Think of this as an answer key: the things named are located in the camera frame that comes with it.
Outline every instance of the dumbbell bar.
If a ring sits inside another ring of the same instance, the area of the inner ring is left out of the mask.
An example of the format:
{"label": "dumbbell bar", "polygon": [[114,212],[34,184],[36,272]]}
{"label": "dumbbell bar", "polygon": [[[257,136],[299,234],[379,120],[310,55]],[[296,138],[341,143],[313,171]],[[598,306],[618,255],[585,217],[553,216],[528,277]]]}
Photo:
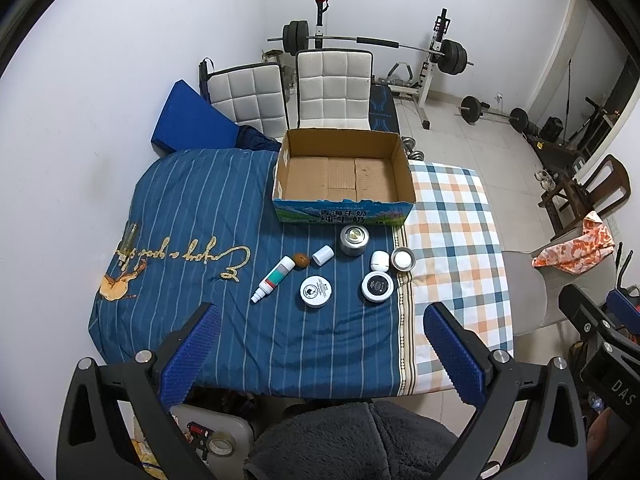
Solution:
{"label": "dumbbell bar", "polygon": [[[431,50],[429,48],[421,48],[419,46],[405,45],[398,43],[397,41],[379,40],[378,38],[363,38],[360,36],[310,36],[309,24],[306,20],[300,22],[293,21],[282,28],[281,38],[268,38],[267,41],[281,41],[284,51],[292,56],[295,56],[301,50],[308,49],[309,40],[343,40],[343,41],[355,41],[361,44],[375,44],[379,46],[388,46],[391,48],[410,48],[412,50],[419,50],[421,52],[427,52],[429,54],[435,54],[440,56],[438,60],[438,67],[444,73],[451,75],[461,73],[467,65],[473,65],[472,62],[466,59],[466,50],[455,41],[444,40],[442,41],[442,50]],[[442,59],[448,59],[448,63],[442,63]]]}
{"label": "dumbbell bar", "polygon": [[509,115],[501,114],[499,112],[491,112],[488,110],[486,103],[481,103],[475,97],[468,95],[462,99],[460,106],[460,115],[468,124],[474,124],[482,115],[496,115],[498,117],[504,117],[509,120],[513,129],[518,133],[522,133],[529,124],[529,117],[522,108],[514,108]]}

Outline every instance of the wooden chair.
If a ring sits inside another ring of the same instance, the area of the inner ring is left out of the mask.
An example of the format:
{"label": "wooden chair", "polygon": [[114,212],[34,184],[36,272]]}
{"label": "wooden chair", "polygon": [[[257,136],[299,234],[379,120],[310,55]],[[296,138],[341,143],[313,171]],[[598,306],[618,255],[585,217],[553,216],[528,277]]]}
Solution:
{"label": "wooden chair", "polygon": [[[611,166],[611,173],[593,190],[589,191],[588,187],[596,180],[597,176],[599,176],[607,164]],[[613,155],[607,155],[584,184],[580,184],[566,175],[561,175],[558,185],[551,191],[545,191],[542,194],[542,202],[538,204],[539,207],[546,209],[549,219],[551,220],[551,225],[556,233],[552,240],[571,231],[582,222],[582,219],[587,216],[590,211],[596,209],[598,204],[611,197],[619,189],[623,192],[622,197],[600,211],[597,211],[600,218],[605,218],[615,208],[625,203],[631,195],[629,175],[622,163]],[[553,202],[555,196],[560,196],[566,200],[566,202],[560,206],[559,210],[556,209],[556,205]],[[574,219],[569,225],[563,226],[559,211],[567,207],[571,207],[574,213]]]}

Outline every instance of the metal tin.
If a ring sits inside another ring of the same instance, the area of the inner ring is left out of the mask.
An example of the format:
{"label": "metal tin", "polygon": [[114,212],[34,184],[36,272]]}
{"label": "metal tin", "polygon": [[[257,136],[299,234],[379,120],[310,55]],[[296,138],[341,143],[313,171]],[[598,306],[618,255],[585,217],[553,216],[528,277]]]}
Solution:
{"label": "metal tin", "polygon": [[[407,253],[411,258],[411,264],[408,267],[401,268],[396,264],[396,255],[398,253]],[[408,247],[398,247],[395,251],[391,253],[391,265],[393,265],[400,272],[409,272],[411,269],[415,267],[415,254]]]}
{"label": "metal tin", "polygon": [[347,225],[340,231],[340,250],[347,256],[360,256],[369,243],[369,231],[361,225]]}

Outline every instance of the open cardboard box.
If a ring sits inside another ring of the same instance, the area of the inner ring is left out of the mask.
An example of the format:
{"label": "open cardboard box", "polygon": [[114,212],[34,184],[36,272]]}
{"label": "open cardboard box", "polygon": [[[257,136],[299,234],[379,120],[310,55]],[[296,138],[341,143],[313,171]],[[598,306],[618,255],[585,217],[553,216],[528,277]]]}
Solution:
{"label": "open cardboard box", "polygon": [[281,222],[402,225],[415,191],[398,134],[299,128],[282,141],[272,198]]}

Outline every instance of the weight plate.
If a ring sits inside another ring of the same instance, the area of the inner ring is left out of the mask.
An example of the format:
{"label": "weight plate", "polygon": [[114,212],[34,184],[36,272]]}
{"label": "weight plate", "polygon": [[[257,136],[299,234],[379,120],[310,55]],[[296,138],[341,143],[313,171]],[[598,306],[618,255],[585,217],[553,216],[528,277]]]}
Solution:
{"label": "weight plate", "polygon": [[527,122],[527,125],[524,127],[522,133],[525,134],[525,135],[535,136],[536,135],[536,125],[534,123],[532,123],[531,121]]}
{"label": "weight plate", "polygon": [[282,27],[282,49],[287,54],[291,54],[291,49],[289,48],[289,25]]}
{"label": "weight plate", "polygon": [[293,20],[289,23],[289,28],[287,29],[287,43],[289,45],[289,52],[292,56],[296,55],[296,41],[298,39],[298,22]]}
{"label": "weight plate", "polygon": [[509,115],[509,122],[511,123],[511,126],[513,126],[513,129],[521,134],[524,131],[524,128],[527,126],[527,123],[529,123],[529,116],[527,115],[526,111],[524,111],[522,108],[514,108],[513,110],[511,110],[511,113]]}
{"label": "weight plate", "polygon": [[438,60],[438,68],[444,74],[453,74],[458,63],[458,48],[453,41],[442,40],[440,51],[443,55]]}
{"label": "weight plate", "polygon": [[466,68],[466,50],[465,47],[456,43],[458,46],[458,63],[456,65],[456,71],[452,75],[462,74]]}
{"label": "weight plate", "polygon": [[468,95],[462,99],[460,107],[462,108],[460,110],[460,115],[462,115],[462,118],[468,124],[474,124],[482,115],[480,101],[472,95]]}
{"label": "weight plate", "polygon": [[307,50],[309,48],[309,40],[307,39],[308,35],[309,22],[307,20],[298,22],[298,31],[296,33],[296,52],[300,52],[300,50]]}
{"label": "weight plate", "polygon": [[423,152],[411,152],[411,153],[409,153],[409,155],[407,155],[407,158],[409,160],[424,160],[424,153]]}

